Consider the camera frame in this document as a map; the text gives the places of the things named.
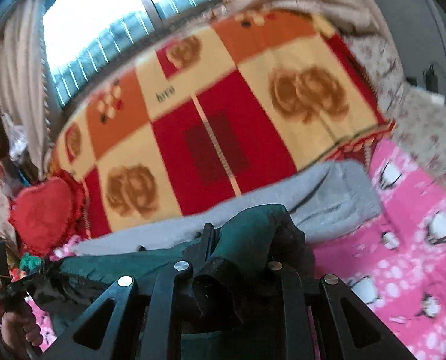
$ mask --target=red and yellow blanket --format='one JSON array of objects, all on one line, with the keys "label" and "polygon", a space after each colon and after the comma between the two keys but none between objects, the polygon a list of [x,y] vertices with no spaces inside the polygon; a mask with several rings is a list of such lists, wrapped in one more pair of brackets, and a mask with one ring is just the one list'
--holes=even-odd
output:
[{"label": "red and yellow blanket", "polygon": [[249,11],[146,51],[61,132],[91,235],[205,211],[392,129],[320,16]]}]

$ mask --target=pink blanket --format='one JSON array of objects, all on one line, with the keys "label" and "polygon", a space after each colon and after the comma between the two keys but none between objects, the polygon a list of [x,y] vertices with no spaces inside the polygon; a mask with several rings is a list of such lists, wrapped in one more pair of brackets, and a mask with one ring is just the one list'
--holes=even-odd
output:
[{"label": "pink blanket", "polygon": [[[81,241],[83,241],[83,239],[79,235],[72,236],[70,240],[62,247],[54,249],[53,254],[49,256],[49,259],[51,261],[58,261],[64,257],[75,256],[75,254],[71,251],[71,248]],[[41,310],[31,298],[27,300],[27,303],[31,306],[32,313],[36,317],[36,322],[41,328],[43,344],[41,344],[40,348],[44,352],[56,340],[56,335],[54,334],[53,326],[51,325],[51,320],[49,319],[49,314]]]},{"label": "pink blanket", "polygon": [[383,214],[316,245],[317,274],[344,280],[418,360],[446,356],[446,192],[389,140],[370,177]]}]

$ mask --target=metal rivet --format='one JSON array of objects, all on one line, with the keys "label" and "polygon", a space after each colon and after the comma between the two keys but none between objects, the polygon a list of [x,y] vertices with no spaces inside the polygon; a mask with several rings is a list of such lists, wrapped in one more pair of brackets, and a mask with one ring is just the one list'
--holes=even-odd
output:
[{"label": "metal rivet", "polygon": [[174,264],[174,269],[177,271],[186,271],[189,267],[190,264],[186,261],[178,261],[176,264]]},{"label": "metal rivet", "polygon": [[268,263],[268,268],[270,271],[279,271],[283,267],[283,264],[279,261],[270,261]]},{"label": "metal rivet", "polygon": [[118,285],[120,287],[127,287],[130,286],[133,282],[133,279],[131,276],[122,276],[118,279]]},{"label": "metal rivet", "polygon": [[338,282],[340,281],[340,279],[338,278],[337,275],[334,274],[328,274],[325,276],[325,283],[329,284],[331,286],[334,286],[335,284],[338,284]]}]

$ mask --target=red pillow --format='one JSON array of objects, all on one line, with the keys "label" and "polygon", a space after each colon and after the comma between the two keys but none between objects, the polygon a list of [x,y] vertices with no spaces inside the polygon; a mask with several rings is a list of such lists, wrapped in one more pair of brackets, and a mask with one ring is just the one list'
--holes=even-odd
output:
[{"label": "red pillow", "polygon": [[43,257],[75,234],[83,207],[83,186],[68,172],[61,171],[36,187],[21,191],[11,204],[8,221],[27,250]]}]

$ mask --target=white curtain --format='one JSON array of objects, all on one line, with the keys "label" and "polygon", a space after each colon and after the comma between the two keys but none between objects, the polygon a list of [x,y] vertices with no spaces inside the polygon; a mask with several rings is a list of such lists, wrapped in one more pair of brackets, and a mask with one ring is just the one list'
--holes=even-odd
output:
[{"label": "white curtain", "polygon": [[43,15],[44,0],[24,0],[0,35],[0,106],[16,125],[23,125],[40,176],[48,146]]}]

